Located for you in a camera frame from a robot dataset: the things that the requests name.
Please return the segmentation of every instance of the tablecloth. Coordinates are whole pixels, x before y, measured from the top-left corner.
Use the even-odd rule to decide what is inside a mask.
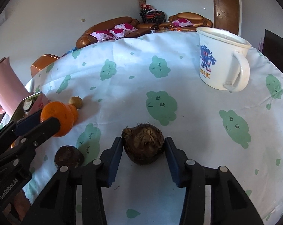
[[[30,201],[57,171],[60,146],[75,146],[90,161],[126,126],[150,123],[188,158],[211,168],[227,166],[264,223],[275,224],[283,214],[283,74],[250,48],[247,87],[216,90],[199,77],[199,47],[197,32],[149,34],[84,47],[37,74],[26,86],[31,92],[64,103],[80,96],[84,105],[66,136],[37,149],[33,179],[24,188]],[[164,155],[139,166],[123,152],[115,182],[102,193],[108,224],[173,225],[179,224],[185,189],[172,182]],[[209,207],[205,216],[209,224]]]

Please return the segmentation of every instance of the pink pitcher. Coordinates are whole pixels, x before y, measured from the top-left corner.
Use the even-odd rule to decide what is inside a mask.
[[[0,60],[0,114],[10,117],[20,102],[30,93],[26,90],[10,66],[9,57]]]

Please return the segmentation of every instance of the taro root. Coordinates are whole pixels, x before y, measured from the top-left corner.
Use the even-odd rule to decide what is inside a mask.
[[[128,157],[139,165],[151,164],[163,152],[162,132],[150,124],[123,129],[122,139]]]
[[[79,167],[84,162],[83,154],[75,147],[65,145],[59,148],[55,154],[55,165],[57,168],[62,166]]]

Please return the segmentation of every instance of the orange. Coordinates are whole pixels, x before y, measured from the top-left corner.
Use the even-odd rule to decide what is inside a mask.
[[[50,117],[57,118],[60,122],[60,129],[53,135],[54,137],[66,135],[73,127],[73,113],[71,109],[62,102],[53,101],[44,106],[40,114],[40,122],[43,122]]]
[[[66,105],[70,108],[71,112],[73,113],[73,118],[74,118],[73,123],[75,124],[78,119],[78,110],[73,104],[66,104]]]

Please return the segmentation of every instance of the brown sofa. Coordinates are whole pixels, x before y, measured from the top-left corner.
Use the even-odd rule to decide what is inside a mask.
[[[204,18],[203,16],[196,14],[196,13],[178,13],[176,15],[170,16],[168,18],[168,23],[162,23],[159,25],[159,29],[169,29],[175,28],[172,21],[177,19],[187,19],[191,21],[195,26],[188,26],[182,27],[182,31],[196,31],[197,27],[204,26],[204,27],[212,27],[212,22],[209,19]]]
[[[52,54],[45,54],[38,58],[32,65],[31,65],[31,76],[34,77],[38,74],[42,69],[49,66],[51,63],[58,60],[60,57]]]
[[[129,23],[137,28],[137,31],[134,31],[125,36],[125,38],[137,38],[139,36],[151,33],[151,30],[157,29],[157,24],[140,24],[137,19],[131,17],[120,17],[116,19],[110,19],[105,22],[101,22],[97,25],[92,26],[77,40],[76,46],[78,49],[91,45],[97,42],[97,39],[90,34],[95,31],[111,30],[114,26],[120,25],[123,23]]]

